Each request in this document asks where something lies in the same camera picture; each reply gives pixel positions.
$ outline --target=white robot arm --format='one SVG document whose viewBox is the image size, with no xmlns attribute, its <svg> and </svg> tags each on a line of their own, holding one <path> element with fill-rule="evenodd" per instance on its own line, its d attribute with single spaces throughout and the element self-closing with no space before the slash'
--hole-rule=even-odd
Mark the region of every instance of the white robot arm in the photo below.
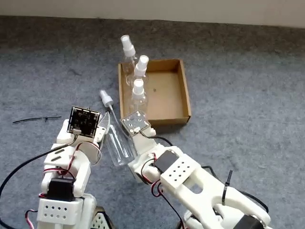
<svg viewBox="0 0 305 229">
<path fill-rule="evenodd" d="M 70 123 L 71 120 L 64 121 L 52 148 L 73 142 L 74 134 L 67 132 Z M 107 127 L 97 126 L 95 129 L 93 137 L 78 135 L 73 144 L 54 151 L 45 158 L 37 214 L 38 229 L 109 228 L 103 213 L 97 213 L 93 218 L 96 199 L 85 193 L 91 165 L 101 158 L 98 143 L 102 145 Z"/>
<path fill-rule="evenodd" d="M 129 163 L 138 181 L 161 183 L 162 189 L 177 198 L 188 211 L 184 215 L 191 229 L 271 229 L 270 216 L 233 187 L 224 184 L 176 146 L 165 147 L 150 138 L 155 130 L 136 112 L 122 119 L 139 155 Z M 202 192 L 190 187 L 197 184 Z"/>
</svg>

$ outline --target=white wall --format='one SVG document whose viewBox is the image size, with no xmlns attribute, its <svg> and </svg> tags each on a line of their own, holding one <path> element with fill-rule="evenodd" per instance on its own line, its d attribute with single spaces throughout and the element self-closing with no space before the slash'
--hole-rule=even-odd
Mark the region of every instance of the white wall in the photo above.
<svg viewBox="0 0 305 229">
<path fill-rule="evenodd" d="M 0 0 L 0 15 L 160 19 L 305 28 L 305 0 Z"/>
</svg>

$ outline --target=cardboard box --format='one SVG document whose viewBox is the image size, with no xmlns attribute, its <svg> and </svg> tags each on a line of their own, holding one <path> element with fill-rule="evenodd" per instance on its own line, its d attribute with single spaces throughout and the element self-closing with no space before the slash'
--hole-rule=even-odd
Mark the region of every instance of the cardboard box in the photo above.
<svg viewBox="0 0 305 229">
<path fill-rule="evenodd" d="M 152 126 L 186 124 L 191 117 L 189 93 L 182 60 L 152 60 L 148 62 L 149 77 L 147 118 Z M 121 118 L 129 112 L 130 87 L 125 82 L 119 64 Z"/>
</svg>

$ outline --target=white spray nozzle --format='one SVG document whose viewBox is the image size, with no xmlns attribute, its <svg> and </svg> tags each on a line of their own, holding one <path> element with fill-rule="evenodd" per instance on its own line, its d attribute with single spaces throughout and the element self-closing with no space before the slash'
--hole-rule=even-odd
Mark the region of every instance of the white spray nozzle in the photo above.
<svg viewBox="0 0 305 229">
<path fill-rule="evenodd" d="M 146 73 L 147 69 L 147 64 L 148 64 L 149 58 L 148 56 L 142 55 L 139 58 L 139 62 L 134 68 L 134 74 L 136 76 L 144 76 Z"/>
<path fill-rule="evenodd" d="M 144 82 L 142 79 L 136 79 L 133 82 L 132 96 L 141 99 L 144 96 Z"/>
<path fill-rule="evenodd" d="M 135 55 L 135 49 L 132 45 L 129 35 L 124 35 L 121 37 L 124 54 L 126 57 L 131 57 Z"/>
<path fill-rule="evenodd" d="M 113 104 L 112 98 L 107 94 L 105 90 L 100 90 L 100 97 L 105 107 L 109 107 Z"/>
</svg>

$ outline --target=black cable tie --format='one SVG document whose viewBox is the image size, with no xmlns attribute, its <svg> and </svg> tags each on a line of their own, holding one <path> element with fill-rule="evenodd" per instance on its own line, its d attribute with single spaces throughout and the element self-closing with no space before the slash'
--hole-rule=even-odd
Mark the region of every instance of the black cable tie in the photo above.
<svg viewBox="0 0 305 229">
<path fill-rule="evenodd" d="M 61 116 L 55 116 L 55 117 L 38 117 L 38 118 L 26 118 L 26 119 L 21 119 L 21 120 L 18 120 L 18 121 L 14 121 L 13 124 L 15 124 L 15 123 L 20 123 L 20 122 L 26 122 L 26 121 L 40 120 L 40 119 L 44 119 L 45 122 L 46 122 L 48 119 L 56 119 L 56 118 L 61 118 Z"/>
<path fill-rule="evenodd" d="M 224 205 L 225 195 L 227 193 L 228 187 L 230 186 L 230 181 L 231 181 L 232 173 L 233 173 L 233 170 L 230 170 L 228 178 L 227 178 L 227 181 L 224 184 L 224 192 L 223 192 L 223 197 L 221 199 L 222 205 Z"/>
</svg>

